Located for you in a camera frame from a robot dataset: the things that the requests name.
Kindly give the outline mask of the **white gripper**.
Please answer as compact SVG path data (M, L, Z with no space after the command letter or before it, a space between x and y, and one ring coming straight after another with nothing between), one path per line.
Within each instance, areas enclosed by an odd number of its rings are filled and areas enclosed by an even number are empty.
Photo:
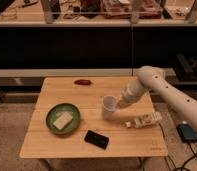
M128 103L136 103L147 92L147 89L140 83L139 80L134 80L129 83L122 91L122 97L117 99L116 107L124 109L128 107Z

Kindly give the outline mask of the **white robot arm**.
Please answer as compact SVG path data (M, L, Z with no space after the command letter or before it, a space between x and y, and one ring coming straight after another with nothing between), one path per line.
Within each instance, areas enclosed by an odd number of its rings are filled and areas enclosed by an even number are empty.
M142 96L152 90L158 93L191 127L197 131L197 100L176 89L165 80L165 71L158 67L143 66L135 71L136 78L121 92L117 103L125 108L138 102Z

